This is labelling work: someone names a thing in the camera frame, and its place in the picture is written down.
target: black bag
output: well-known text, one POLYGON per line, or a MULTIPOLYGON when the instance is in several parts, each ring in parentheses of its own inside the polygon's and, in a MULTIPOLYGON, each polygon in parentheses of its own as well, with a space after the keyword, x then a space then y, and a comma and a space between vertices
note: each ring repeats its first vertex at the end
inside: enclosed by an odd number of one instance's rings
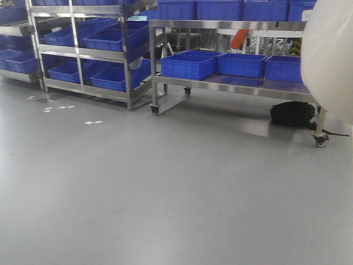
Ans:
MULTIPOLYGON (((291 101, 275 105, 271 109, 272 123, 281 126, 308 128, 316 131, 316 122, 311 122, 315 115, 315 107, 307 102, 291 101)), ((329 135, 349 136, 322 130, 329 135)))

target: metal shelving rack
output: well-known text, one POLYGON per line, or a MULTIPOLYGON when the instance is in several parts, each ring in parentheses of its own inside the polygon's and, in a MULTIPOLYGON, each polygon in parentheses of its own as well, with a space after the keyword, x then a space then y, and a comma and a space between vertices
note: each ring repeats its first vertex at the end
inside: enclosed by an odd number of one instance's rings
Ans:
MULTIPOLYGON (((0 35, 17 36, 17 37, 33 35, 34 31, 33 31, 32 20, 30 19, 30 14, 28 16, 29 16, 28 20, 22 20, 19 22, 0 25, 0 35)), ((61 22, 62 22, 62 19, 58 19, 58 18, 54 18, 54 19, 42 18, 38 20, 38 27, 40 29, 46 29, 50 27, 55 27, 57 23, 61 23, 61 22)), ((32 43, 33 43, 33 49, 35 53, 37 53, 37 45, 36 45, 34 36, 32 36, 32 43)), ((17 72, 12 72, 7 70, 0 70, 0 76, 16 79, 20 81, 25 81, 25 82, 31 82, 31 83, 37 80, 41 81, 42 79, 41 71, 37 71, 27 75, 27 74, 17 73, 17 72)))
MULTIPOLYGON (((158 90, 157 84, 161 83, 164 86, 165 94, 168 91, 168 85, 183 86, 185 95, 189 96, 191 88, 202 88, 213 91, 223 91, 230 93, 247 94, 252 96, 261 96, 269 98, 278 98, 285 100, 297 100, 310 103, 317 101, 309 93, 308 89, 303 84, 291 82, 276 82, 264 81, 260 87, 240 86, 234 84, 226 84, 222 82, 224 76, 213 75, 205 80, 189 80, 172 77, 163 77, 157 74, 156 68, 156 47, 163 43, 164 53, 167 49, 167 38, 156 37, 156 28, 162 28, 165 34, 166 28, 181 28, 187 29, 249 29, 254 31, 281 31, 291 32, 292 34, 301 35, 306 26, 305 22, 248 22, 248 21, 215 21, 215 20, 151 20, 149 41, 151 46, 151 67, 152 67, 152 114, 159 114, 158 90)), ((326 141, 329 140, 323 130, 326 110, 320 107, 320 115, 318 120, 317 131, 313 134, 318 147, 323 147, 326 141)))
POLYGON ((45 91, 47 91, 48 87, 52 87, 71 92, 87 94, 90 96, 113 99, 121 102, 126 102, 127 108, 131 109, 133 103, 151 88, 151 80, 149 80, 138 88, 134 90, 131 89, 131 71, 129 63, 149 52, 149 42, 146 42, 139 48, 130 51, 129 39, 127 38, 128 34, 126 22, 127 19, 133 16, 134 13, 138 10, 153 8, 156 5, 156 0, 140 0, 128 6, 126 6, 125 0, 120 0, 120 5, 118 6, 74 6, 72 0, 69 0, 68 6, 34 6, 33 0, 28 0, 28 5, 29 13, 31 15, 31 19, 34 26, 34 35, 36 45, 38 46, 38 54, 41 62, 41 68, 44 69, 44 65, 42 63, 41 58, 43 54, 74 57, 78 61, 79 75, 81 80, 80 84, 59 81, 44 76, 43 80, 45 91), (74 47, 40 44, 37 18, 43 17, 70 18, 74 35, 74 47), (123 35, 122 52, 86 49, 78 46, 76 18, 97 17, 110 17, 117 18, 119 20, 122 26, 123 35), (102 89, 84 84, 83 71, 81 67, 82 59, 123 63, 125 69, 126 92, 102 89))

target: gray epoxy floor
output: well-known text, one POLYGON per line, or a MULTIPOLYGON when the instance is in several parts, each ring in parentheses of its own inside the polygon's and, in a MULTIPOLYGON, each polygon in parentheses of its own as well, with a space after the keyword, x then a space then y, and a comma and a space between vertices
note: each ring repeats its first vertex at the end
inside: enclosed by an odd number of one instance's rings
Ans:
POLYGON ((170 89, 156 117, 0 84, 1 265, 353 264, 352 138, 271 125, 281 100, 170 89))

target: shelf caster wheel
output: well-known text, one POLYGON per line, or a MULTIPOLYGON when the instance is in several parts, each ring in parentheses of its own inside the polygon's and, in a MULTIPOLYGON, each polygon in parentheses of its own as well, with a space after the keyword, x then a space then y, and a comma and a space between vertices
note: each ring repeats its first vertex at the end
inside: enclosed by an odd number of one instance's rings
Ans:
POLYGON ((189 87, 184 87, 184 89, 185 89, 185 95, 186 95, 187 97, 189 97, 189 96, 191 95, 191 88, 189 88, 189 87))
POLYGON ((330 140, 328 135, 316 136, 314 135, 315 143, 317 147, 324 147, 326 142, 330 140))
POLYGON ((316 140, 317 147, 324 147, 325 145, 326 145, 326 140, 324 140, 324 139, 316 140))
POLYGON ((159 107, 151 106, 152 114, 158 115, 159 114, 159 107))

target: orange object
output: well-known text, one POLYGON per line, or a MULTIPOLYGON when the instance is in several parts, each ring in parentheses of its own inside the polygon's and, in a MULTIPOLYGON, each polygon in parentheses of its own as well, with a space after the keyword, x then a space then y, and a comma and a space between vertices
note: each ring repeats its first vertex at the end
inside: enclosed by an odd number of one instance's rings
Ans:
POLYGON ((244 40, 247 38, 248 34, 248 29, 239 29, 237 34, 234 36, 234 39, 232 40, 231 47, 233 49, 239 49, 243 45, 244 40))

